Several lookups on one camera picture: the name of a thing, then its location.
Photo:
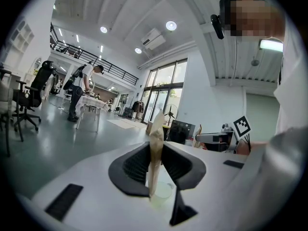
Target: large window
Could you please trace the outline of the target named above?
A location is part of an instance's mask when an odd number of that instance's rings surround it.
[[[142,101],[145,109],[142,122],[153,121],[160,109],[165,114],[165,124],[171,126],[173,117],[178,115],[187,60],[177,61],[150,72]]]

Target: black pants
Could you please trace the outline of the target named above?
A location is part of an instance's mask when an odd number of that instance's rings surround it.
[[[71,105],[69,106],[69,110],[68,110],[69,118],[73,118],[75,116],[76,104],[78,103],[82,94],[83,94],[83,90],[81,89],[81,87],[77,87],[73,85]]]

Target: recessed light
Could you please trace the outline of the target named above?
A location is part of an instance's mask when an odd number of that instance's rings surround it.
[[[141,54],[142,50],[140,50],[139,48],[136,48],[135,52],[138,53],[138,54]]]
[[[166,28],[170,31],[174,31],[175,29],[177,29],[177,24],[174,21],[168,21],[166,23]]]
[[[107,28],[104,27],[104,26],[101,26],[101,32],[102,32],[102,33],[106,33],[106,32],[107,32]]]
[[[283,52],[283,43],[273,40],[261,40],[260,48]]]

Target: air conditioner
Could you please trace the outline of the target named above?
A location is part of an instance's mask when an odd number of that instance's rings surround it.
[[[157,46],[165,43],[164,37],[156,28],[153,28],[145,37],[141,39],[146,49],[154,50]]]

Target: white sleeve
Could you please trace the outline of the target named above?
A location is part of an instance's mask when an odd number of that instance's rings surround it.
[[[89,76],[90,73],[93,71],[93,66],[92,65],[87,65],[85,68],[82,70],[82,73],[86,76]]]

